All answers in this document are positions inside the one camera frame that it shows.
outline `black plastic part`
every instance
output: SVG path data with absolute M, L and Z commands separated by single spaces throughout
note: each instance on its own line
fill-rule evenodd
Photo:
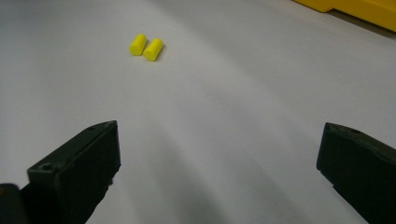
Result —
M 85 223 L 120 169 L 117 122 L 79 133 L 28 170 L 21 195 L 31 223 Z
M 28 224 L 20 190 L 16 185 L 0 185 L 0 223 Z
M 396 223 L 396 150 L 326 123 L 317 168 L 369 223 Z

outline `white table surface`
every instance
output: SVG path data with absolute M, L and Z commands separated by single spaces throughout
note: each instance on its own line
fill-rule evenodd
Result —
M 160 37 L 158 62 L 129 54 Z M 396 38 L 287 0 L 0 2 L 0 183 L 93 124 L 122 166 L 88 223 L 365 223 L 325 122 L 396 147 Z

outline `yellow object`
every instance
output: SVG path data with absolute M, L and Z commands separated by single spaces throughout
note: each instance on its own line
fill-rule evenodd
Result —
M 143 49 L 146 46 L 146 42 L 147 39 L 145 35 L 137 35 L 134 39 L 134 42 L 132 42 L 131 46 L 129 47 L 129 51 L 131 51 L 134 56 L 142 55 Z
M 163 42 L 161 41 L 160 38 L 155 38 L 148 45 L 145 51 L 143 51 L 143 55 L 146 57 L 147 60 L 154 62 L 155 60 L 157 60 L 157 57 L 162 49 L 163 49 Z
M 294 0 L 319 12 L 337 9 L 396 32 L 396 0 Z

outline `yellow foam earplug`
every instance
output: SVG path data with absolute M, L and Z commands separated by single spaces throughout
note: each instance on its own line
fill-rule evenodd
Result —
M 134 42 L 132 42 L 131 46 L 129 47 L 129 51 L 131 51 L 134 56 L 142 55 L 143 49 L 146 46 L 146 42 L 147 39 L 145 35 L 137 35 L 134 39 Z
M 163 42 L 161 41 L 160 38 L 155 38 L 148 45 L 145 51 L 143 51 L 143 55 L 146 57 L 147 60 L 154 62 L 155 60 L 157 60 L 157 57 L 162 49 L 163 49 Z

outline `white surface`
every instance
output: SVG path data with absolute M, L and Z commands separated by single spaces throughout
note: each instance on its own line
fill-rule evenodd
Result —
M 160 37 L 156 63 L 129 55 Z M 316 169 L 326 121 L 396 147 L 396 41 L 291 1 L 0 3 L 0 183 L 119 122 L 89 223 L 364 223 Z

